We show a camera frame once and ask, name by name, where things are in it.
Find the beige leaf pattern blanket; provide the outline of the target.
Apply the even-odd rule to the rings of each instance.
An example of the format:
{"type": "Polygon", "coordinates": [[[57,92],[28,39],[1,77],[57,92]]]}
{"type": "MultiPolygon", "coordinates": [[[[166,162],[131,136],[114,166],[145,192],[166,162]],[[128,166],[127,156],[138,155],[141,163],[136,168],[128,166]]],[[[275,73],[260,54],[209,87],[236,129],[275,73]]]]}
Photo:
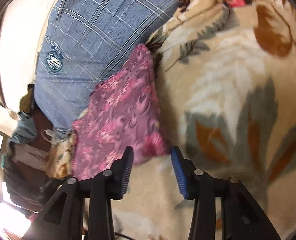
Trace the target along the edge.
{"type": "Polygon", "coordinates": [[[296,235],[296,7],[184,0],[147,44],[170,142],[211,176],[236,177],[281,239],[296,235]]]}

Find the grey cloth on headboard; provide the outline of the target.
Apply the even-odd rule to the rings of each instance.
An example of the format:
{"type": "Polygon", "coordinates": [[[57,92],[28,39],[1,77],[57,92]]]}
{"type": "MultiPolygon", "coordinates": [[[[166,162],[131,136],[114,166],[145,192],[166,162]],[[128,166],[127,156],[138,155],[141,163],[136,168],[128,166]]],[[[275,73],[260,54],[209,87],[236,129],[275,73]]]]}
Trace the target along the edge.
{"type": "Polygon", "coordinates": [[[48,153],[28,144],[14,144],[15,160],[36,170],[45,171],[48,153]]]}

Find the teal cloth on headboard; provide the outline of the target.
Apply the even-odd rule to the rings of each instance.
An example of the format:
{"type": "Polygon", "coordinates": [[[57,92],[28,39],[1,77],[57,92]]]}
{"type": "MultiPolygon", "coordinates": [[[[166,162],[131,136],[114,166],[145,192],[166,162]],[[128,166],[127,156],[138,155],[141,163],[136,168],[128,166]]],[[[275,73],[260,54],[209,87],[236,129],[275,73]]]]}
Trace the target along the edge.
{"type": "Polygon", "coordinates": [[[29,144],[33,142],[38,136],[34,120],[32,117],[22,111],[18,113],[18,116],[18,125],[12,136],[8,139],[8,143],[12,142],[15,144],[29,144]]]}

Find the pink floral garment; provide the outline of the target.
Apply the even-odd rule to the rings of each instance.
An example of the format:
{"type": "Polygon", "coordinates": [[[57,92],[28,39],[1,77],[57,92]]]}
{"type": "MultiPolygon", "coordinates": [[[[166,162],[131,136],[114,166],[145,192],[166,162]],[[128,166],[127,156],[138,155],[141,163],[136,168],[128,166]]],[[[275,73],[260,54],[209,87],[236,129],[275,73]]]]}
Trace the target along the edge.
{"type": "Polygon", "coordinates": [[[138,44],[116,74],[95,85],[87,113],[71,125],[73,175],[78,180],[96,176],[127,146],[133,148],[134,164],[169,154],[160,119],[152,55],[138,44]]]}

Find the olive cloth on headboard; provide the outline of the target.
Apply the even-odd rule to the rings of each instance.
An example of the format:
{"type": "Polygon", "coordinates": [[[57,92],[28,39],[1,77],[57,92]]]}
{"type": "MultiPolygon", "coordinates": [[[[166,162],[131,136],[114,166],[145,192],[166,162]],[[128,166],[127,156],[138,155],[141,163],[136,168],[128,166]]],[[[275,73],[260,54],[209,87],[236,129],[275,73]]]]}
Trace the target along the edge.
{"type": "Polygon", "coordinates": [[[27,94],[20,99],[19,110],[29,114],[34,109],[34,84],[28,84],[27,94]]]}

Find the blue plaid pillow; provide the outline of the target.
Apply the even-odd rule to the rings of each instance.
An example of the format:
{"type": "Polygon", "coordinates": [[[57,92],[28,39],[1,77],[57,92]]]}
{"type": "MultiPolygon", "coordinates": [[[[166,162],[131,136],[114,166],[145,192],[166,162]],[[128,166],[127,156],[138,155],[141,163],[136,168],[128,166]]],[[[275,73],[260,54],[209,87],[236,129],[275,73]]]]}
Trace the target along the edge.
{"type": "Polygon", "coordinates": [[[67,132],[97,83],[115,74],[133,48],[167,22],[180,0],[58,0],[36,66],[34,98],[67,132]]]}

